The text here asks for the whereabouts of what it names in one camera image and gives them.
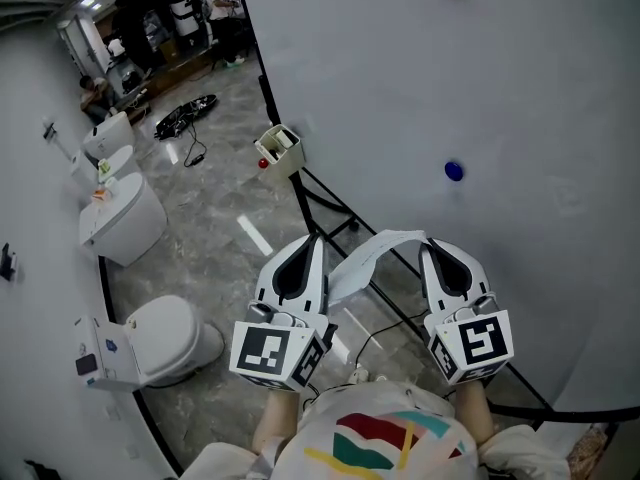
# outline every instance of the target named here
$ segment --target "toilet seat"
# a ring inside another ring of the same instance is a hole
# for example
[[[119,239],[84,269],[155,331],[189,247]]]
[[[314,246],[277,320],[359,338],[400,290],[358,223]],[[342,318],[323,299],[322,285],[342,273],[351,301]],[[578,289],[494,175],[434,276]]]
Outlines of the toilet seat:
[[[135,311],[125,332],[140,372],[154,376],[182,365],[198,341],[199,320],[188,302],[167,295]]]
[[[133,159],[133,146],[127,145],[121,147],[118,151],[111,155],[107,159],[107,161],[109,162],[110,167],[109,172],[107,172],[106,174],[99,172],[98,183],[105,183],[109,178],[113,177],[120,179],[124,177],[124,175],[121,174],[121,171],[130,172],[132,170],[132,166],[130,164],[131,162],[135,163],[135,160]]]
[[[118,182],[118,195],[106,203],[93,202],[80,213],[79,239],[84,245],[109,231],[142,195],[145,180],[139,173]]]

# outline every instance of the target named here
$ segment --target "person sitting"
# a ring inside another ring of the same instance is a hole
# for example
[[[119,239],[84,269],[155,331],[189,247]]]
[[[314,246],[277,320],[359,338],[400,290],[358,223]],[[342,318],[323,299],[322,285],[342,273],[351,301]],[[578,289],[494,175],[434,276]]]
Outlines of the person sitting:
[[[94,124],[100,124],[107,117],[115,116],[118,113],[114,107],[116,93],[104,78],[94,80],[85,75],[80,79],[80,87],[84,89],[80,99],[80,108]]]

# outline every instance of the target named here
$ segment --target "small white box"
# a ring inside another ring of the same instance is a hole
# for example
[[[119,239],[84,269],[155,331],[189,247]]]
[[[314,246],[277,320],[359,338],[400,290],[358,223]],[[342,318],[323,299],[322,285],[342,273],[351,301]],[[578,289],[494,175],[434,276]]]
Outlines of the small white box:
[[[278,176],[288,178],[304,167],[304,153],[300,137],[283,124],[267,130],[255,142],[260,154],[269,162]]]

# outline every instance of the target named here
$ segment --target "white strap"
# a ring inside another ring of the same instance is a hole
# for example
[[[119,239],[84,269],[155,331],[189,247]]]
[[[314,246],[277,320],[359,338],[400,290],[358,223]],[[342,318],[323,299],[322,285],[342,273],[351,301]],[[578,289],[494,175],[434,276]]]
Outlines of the white strap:
[[[378,258],[405,242],[427,242],[424,231],[384,230],[356,248],[329,274],[329,306],[338,304],[365,288],[371,281]]]

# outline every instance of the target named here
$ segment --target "toilet lid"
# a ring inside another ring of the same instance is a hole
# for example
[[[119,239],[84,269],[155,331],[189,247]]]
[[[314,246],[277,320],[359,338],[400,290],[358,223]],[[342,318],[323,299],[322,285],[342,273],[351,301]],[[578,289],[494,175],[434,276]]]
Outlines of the toilet lid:
[[[129,211],[144,190],[144,178],[134,172],[118,181],[118,195],[106,203],[91,203],[80,213],[80,245],[106,233]]]
[[[91,131],[87,133],[83,142],[85,144],[88,144],[94,140],[101,140],[111,131],[112,128],[115,128],[116,126],[122,126],[125,119],[128,124],[129,118],[127,117],[126,112],[118,112],[115,116],[107,118],[98,126],[92,128]]]
[[[129,159],[133,156],[133,146],[123,146],[118,151],[116,151],[113,155],[107,158],[107,162],[109,162],[109,172],[107,174],[102,174],[100,172],[98,177],[99,183],[104,183],[109,178],[118,175],[118,171],[124,167],[124,165],[129,161]]]
[[[167,295],[135,311],[126,330],[140,371],[153,375],[182,360],[193,346],[198,326],[189,303]]]

